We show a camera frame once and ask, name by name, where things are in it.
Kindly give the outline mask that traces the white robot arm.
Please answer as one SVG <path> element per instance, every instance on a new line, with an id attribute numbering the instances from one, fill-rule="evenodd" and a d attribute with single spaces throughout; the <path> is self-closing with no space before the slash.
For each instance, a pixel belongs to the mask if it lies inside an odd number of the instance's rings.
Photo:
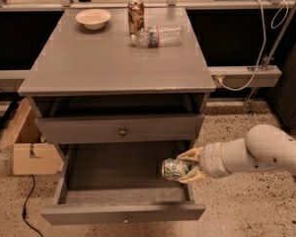
<path id="1" fill-rule="evenodd" d="M 177 157 L 196 166 L 179 178 L 180 183 L 220 179 L 238 172 L 287 171 L 296 177 L 296 140 L 281 129 L 259 124 L 245 138 L 208 143 Z"/>

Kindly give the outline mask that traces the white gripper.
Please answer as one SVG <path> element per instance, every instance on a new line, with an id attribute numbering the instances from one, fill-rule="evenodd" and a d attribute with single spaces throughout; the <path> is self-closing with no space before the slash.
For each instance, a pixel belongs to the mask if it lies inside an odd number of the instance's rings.
<path id="1" fill-rule="evenodd" d="M 194 182 L 204 181 L 206 175 L 220 179 L 228 176 L 228 171 L 225 168 L 221 156 L 221 143 L 209 143 L 203 148 L 191 148 L 190 150 L 177 156 L 181 161 L 198 162 L 202 170 L 194 167 L 186 175 L 179 178 L 182 184 L 189 184 Z"/>

